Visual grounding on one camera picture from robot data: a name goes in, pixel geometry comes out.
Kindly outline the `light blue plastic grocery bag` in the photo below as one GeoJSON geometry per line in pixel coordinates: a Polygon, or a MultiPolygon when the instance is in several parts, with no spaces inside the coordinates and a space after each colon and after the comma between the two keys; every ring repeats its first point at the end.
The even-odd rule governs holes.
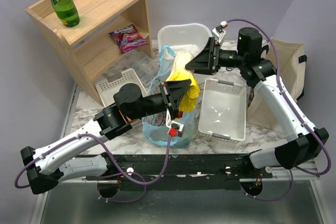
{"type": "MultiPolygon", "coordinates": [[[[184,125],[184,133],[181,137],[174,137],[171,140],[171,148],[188,148],[196,128],[196,106],[200,95],[200,87],[194,74],[185,69],[185,65],[194,56],[190,52],[175,52],[170,46],[163,46],[159,53],[160,69],[151,81],[148,95],[160,92],[159,85],[163,81],[179,81],[191,79],[191,85],[183,97],[179,110],[182,114],[175,121],[184,125]]],[[[168,128],[166,127],[166,113],[161,112],[143,118],[143,135],[149,142],[158,146],[167,145],[168,128]]]]}

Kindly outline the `orange bread slice toy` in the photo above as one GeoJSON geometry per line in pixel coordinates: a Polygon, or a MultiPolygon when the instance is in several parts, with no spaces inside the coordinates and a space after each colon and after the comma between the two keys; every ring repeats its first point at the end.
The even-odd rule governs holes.
{"type": "Polygon", "coordinates": [[[119,111],[120,112],[120,114],[121,114],[121,116],[123,117],[123,119],[126,121],[126,122],[128,122],[128,123],[133,123],[133,122],[135,122],[135,120],[132,120],[132,119],[130,119],[130,118],[128,118],[126,115],[124,115],[121,111],[119,111]]]}

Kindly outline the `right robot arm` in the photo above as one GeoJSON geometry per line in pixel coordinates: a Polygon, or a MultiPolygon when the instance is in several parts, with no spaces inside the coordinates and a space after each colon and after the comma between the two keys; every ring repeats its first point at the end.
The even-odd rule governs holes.
{"type": "Polygon", "coordinates": [[[245,158],[252,169],[283,167],[292,169],[326,152],[329,133],[317,128],[299,109],[289,95],[274,64],[261,54],[262,35],[259,30],[244,27],[238,32],[237,49],[222,50],[214,37],[204,49],[186,64],[187,70],[212,75],[221,67],[237,68],[247,85],[260,94],[270,107],[287,139],[275,148],[258,150],[245,158]]]}

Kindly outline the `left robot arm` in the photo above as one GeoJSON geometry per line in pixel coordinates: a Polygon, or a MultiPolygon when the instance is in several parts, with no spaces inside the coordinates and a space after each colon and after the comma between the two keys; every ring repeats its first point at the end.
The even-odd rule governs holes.
{"type": "Polygon", "coordinates": [[[162,170],[150,182],[141,182],[132,178],[131,172],[123,170],[109,150],[106,150],[109,161],[103,156],[83,161],[76,160],[75,157],[96,144],[105,148],[106,141],[132,129],[132,120],[161,112],[166,113],[169,137],[181,136],[184,126],[174,119],[178,116],[179,105],[191,83],[190,79],[161,82],[159,93],[146,97],[143,96],[137,84],[123,85],[114,94],[114,103],[105,107],[79,130],[42,148],[34,149],[30,146],[23,148],[20,154],[24,168],[15,179],[15,187],[22,188],[18,181],[25,173],[28,179],[27,187],[33,194],[38,195],[55,188],[63,180],[84,176],[100,177],[111,167],[115,167],[119,175],[135,184],[147,186],[155,183],[166,170],[167,156],[162,170]]]}

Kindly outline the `large white plastic tub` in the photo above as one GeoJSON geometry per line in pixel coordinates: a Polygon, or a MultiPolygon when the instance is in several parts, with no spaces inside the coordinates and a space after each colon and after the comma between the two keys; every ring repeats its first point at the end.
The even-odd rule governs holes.
{"type": "Polygon", "coordinates": [[[211,36],[210,29],[203,24],[167,25],[157,34],[158,49],[161,51],[163,46],[169,46],[175,53],[186,51],[196,56],[211,36]]]}

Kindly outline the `clear plastic organizer box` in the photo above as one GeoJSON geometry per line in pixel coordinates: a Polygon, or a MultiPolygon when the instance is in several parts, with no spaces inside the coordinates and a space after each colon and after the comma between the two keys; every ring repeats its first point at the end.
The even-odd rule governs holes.
{"type": "Polygon", "coordinates": [[[111,77],[121,71],[132,68],[142,84],[147,87],[159,71],[159,64],[150,58],[146,53],[133,51],[127,52],[115,65],[110,67],[104,77],[111,77]]]}

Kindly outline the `white perforated plastic basket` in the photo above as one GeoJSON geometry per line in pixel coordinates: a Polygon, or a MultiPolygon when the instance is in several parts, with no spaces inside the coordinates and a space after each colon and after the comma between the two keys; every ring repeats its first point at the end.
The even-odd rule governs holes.
{"type": "Polygon", "coordinates": [[[198,131],[208,137],[242,142],[246,137],[246,87],[208,78],[204,83],[198,131]]]}

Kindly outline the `pink candy bag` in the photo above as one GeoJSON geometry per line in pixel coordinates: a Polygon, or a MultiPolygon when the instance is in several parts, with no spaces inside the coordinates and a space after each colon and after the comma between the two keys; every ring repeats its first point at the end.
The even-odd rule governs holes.
{"type": "Polygon", "coordinates": [[[146,40],[133,24],[125,28],[110,32],[109,35],[118,45],[122,54],[141,46],[148,45],[146,40]]]}

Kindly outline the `floral canvas tote bag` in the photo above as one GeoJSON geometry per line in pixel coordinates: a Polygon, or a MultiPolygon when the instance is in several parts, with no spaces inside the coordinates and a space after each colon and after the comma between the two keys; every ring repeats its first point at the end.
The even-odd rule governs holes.
{"type": "MultiPolygon", "coordinates": [[[[274,38],[280,58],[280,76],[291,97],[297,101],[304,95],[304,76],[308,57],[303,44],[289,43],[274,38]]],[[[278,120],[266,101],[254,90],[250,89],[247,109],[247,122],[281,132],[278,120]]]]}

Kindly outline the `wooden shelf unit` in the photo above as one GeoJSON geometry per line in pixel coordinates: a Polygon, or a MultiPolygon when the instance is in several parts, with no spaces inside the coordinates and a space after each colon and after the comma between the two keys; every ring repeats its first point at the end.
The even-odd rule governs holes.
{"type": "Polygon", "coordinates": [[[50,0],[40,0],[26,9],[75,82],[101,103],[94,82],[123,56],[110,32],[134,25],[147,44],[137,48],[152,56],[147,0],[74,0],[80,17],[75,27],[66,27],[50,0]]]}

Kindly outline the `green glass bottle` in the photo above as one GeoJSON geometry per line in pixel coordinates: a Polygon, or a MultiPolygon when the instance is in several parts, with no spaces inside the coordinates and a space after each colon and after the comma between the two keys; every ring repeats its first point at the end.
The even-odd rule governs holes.
{"type": "Polygon", "coordinates": [[[73,0],[50,0],[52,7],[63,25],[75,27],[80,23],[80,17],[73,0]]]}

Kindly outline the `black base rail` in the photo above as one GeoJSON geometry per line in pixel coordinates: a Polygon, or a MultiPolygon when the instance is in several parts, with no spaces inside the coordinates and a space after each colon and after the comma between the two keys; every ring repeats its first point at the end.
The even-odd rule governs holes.
{"type": "MultiPolygon", "coordinates": [[[[133,168],[147,181],[162,170],[165,156],[159,154],[115,155],[123,170],[133,168]]],[[[167,167],[150,190],[239,190],[240,182],[269,179],[272,173],[247,164],[245,154],[179,154],[170,155],[167,167]]]]}

